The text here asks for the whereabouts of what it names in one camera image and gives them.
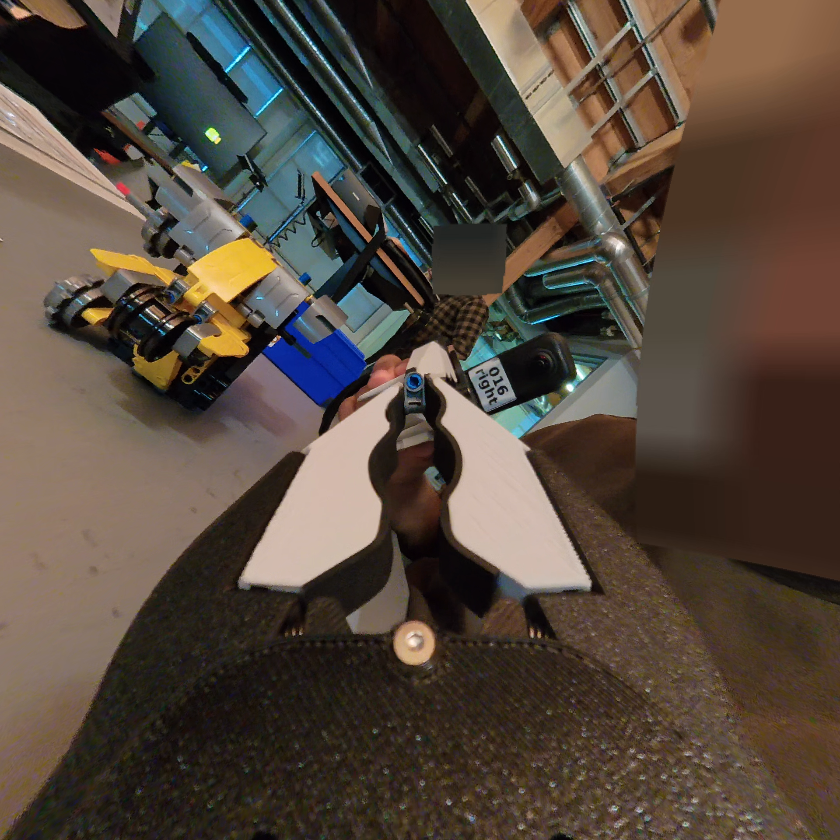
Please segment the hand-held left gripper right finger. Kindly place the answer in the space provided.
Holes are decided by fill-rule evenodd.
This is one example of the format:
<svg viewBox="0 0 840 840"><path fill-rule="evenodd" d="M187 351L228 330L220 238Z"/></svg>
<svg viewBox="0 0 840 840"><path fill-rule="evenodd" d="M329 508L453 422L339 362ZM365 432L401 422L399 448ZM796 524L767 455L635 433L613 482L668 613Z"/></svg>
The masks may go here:
<svg viewBox="0 0 840 840"><path fill-rule="evenodd" d="M426 378L426 402L445 482L441 575L457 598L485 616L503 598L593 592L529 447L442 376Z"/></svg>

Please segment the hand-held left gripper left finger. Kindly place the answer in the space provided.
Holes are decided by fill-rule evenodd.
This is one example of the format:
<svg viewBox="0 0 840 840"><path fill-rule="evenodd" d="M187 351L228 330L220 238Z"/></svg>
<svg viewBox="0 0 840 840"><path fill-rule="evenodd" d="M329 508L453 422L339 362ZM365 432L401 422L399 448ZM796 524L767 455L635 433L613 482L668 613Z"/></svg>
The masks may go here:
<svg viewBox="0 0 840 840"><path fill-rule="evenodd" d="M345 615L392 576L392 529L381 490L405 423L403 388L388 385L302 455L285 495L238 578L304 602L331 597Z"/></svg>

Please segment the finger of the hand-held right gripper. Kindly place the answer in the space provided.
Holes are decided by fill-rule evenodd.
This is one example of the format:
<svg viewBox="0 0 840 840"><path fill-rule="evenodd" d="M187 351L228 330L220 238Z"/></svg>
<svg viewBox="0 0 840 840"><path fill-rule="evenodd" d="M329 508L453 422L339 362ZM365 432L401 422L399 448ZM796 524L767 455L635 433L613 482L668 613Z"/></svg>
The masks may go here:
<svg viewBox="0 0 840 840"><path fill-rule="evenodd" d="M421 379L458 382L463 368L455 347L433 341L412 352L406 367L406 382Z"/></svg>

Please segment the blue storage box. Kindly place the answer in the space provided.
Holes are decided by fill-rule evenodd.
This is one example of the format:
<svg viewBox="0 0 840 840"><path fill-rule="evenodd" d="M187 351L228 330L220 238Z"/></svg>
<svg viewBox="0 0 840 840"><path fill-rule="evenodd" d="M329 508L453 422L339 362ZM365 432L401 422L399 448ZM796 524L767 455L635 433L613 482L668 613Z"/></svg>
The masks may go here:
<svg viewBox="0 0 840 840"><path fill-rule="evenodd" d="M264 355L318 406L331 403L362 375L364 355L341 330L316 343L296 328L289 327L288 333L294 343L278 337Z"/></svg>

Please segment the wooden top desk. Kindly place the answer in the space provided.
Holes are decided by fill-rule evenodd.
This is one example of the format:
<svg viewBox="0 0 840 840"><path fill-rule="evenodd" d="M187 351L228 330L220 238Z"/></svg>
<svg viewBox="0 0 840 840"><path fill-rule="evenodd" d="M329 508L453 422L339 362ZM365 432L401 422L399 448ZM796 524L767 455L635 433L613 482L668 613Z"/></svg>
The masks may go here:
<svg viewBox="0 0 840 840"><path fill-rule="evenodd" d="M340 303L362 286L391 309L434 309L431 283L385 225L381 206L350 171L336 179L337 188L319 173L311 176L314 200L308 208L316 242L329 246L342 265L315 292L316 299Z"/></svg>

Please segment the yellow toy vehicle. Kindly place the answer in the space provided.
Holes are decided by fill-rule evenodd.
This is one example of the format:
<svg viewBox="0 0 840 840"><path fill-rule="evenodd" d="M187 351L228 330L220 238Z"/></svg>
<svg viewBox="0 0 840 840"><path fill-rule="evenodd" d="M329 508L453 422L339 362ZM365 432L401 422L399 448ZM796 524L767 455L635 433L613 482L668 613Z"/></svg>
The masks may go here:
<svg viewBox="0 0 840 840"><path fill-rule="evenodd" d="M200 170L143 165L151 198L115 188L144 217L145 252L92 249L100 277L59 280L44 298L53 329L102 328L108 350L137 377L188 411L204 411L276 339L311 343L347 320L330 297L315 297L248 230L233 204Z"/></svg>

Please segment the person's shirt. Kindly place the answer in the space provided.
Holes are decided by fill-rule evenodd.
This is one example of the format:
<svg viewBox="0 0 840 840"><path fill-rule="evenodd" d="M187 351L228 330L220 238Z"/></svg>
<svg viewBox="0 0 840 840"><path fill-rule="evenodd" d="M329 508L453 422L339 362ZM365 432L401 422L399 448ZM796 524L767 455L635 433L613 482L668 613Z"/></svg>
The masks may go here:
<svg viewBox="0 0 840 840"><path fill-rule="evenodd" d="M838 838L838 581L705 554L608 554L603 587L658 595L689 619L780 792L815 838Z"/></svg>

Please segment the dark monitor screen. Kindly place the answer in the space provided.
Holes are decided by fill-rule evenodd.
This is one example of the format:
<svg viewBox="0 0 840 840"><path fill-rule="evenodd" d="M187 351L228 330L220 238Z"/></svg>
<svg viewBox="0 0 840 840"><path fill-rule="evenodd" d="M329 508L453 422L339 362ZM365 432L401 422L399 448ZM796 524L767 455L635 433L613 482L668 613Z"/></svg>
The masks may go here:
<svg viewBox="0 0 840 840"><path fill-rule="evenodd" d="M134 47L153 78L140 95L215 176L238 164L266 130L224 84L170 16L160 14Z"/></svg>

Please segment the white printed paper sheet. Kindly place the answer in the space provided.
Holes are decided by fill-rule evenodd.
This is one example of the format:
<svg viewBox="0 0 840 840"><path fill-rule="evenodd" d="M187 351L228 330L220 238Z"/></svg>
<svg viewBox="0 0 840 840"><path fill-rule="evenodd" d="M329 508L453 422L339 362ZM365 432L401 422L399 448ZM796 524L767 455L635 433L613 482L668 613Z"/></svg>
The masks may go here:
<svg viewBox="0 0 840 840"><path fill-rule="evenodd" d="M117 187L47 120L43 113L1 85L1 142L130 215L145 220Z"/></svg>

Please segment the silver ventilation duct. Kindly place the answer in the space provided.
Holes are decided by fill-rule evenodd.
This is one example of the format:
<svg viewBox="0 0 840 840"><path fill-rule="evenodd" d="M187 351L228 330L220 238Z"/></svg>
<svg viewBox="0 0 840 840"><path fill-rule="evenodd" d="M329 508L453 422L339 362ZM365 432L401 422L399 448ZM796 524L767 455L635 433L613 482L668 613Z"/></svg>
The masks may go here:
<svg viewBox="0 0 840 840"><path fill-rule="evenodd" d="M636 356L640 356L649 279L640 259L582 157L566 167L561 192L591 238L569 246L564 267L586 267Z"/></svg>

